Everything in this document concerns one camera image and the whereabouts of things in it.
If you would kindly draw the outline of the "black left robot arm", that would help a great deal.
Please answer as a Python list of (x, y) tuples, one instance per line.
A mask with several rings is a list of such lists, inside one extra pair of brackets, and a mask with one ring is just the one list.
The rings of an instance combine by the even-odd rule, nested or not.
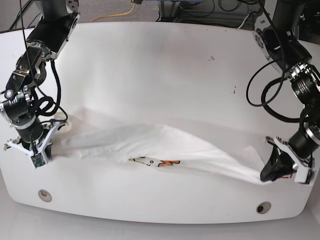
[[(260, 172), (262, 182), (275, 181), (295, 174), (296, 183), (310, 184), (314, 175), (314, 152), (320, 146), (320, 73), (311, 63), (312, 56), (294, 34), (305, 6), (310, 0), (258, 0), (259, 11), (254, 23), (253, 36), (261, 51), (280, 77), (263, 89), (260, 103), (247, 102), (262, 107), (274, 118), (284, 123), (297, 123), (297, 132), (288, 140), (267, 136), (272, 145), (268, 162)], [(303, 104), (300, 116), (285, 117), (275, 112), (269, 104), (280, 93), (285, 81)]]

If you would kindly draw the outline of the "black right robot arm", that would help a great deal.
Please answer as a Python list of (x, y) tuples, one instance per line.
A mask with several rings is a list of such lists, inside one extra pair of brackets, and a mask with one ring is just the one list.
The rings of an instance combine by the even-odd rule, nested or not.
[[(61, 110), (62, 87), (55, 60), (69, 41), (80, 18), (77, 0), (38, 0), (41, 17), (29, 36), (24, 35), (25, 53), (18, 59), (5, 90), (0, 94), (0, 114), (15, 128), (18, 138), (9, 139), (4, 149), (15, 148), (26, 154), (34, 168), (51, 158), (52, 135), (68, 120), (54, 115)], [(50, 63), (57, 87), (56, 99), (43, 94), (39, 86)]]

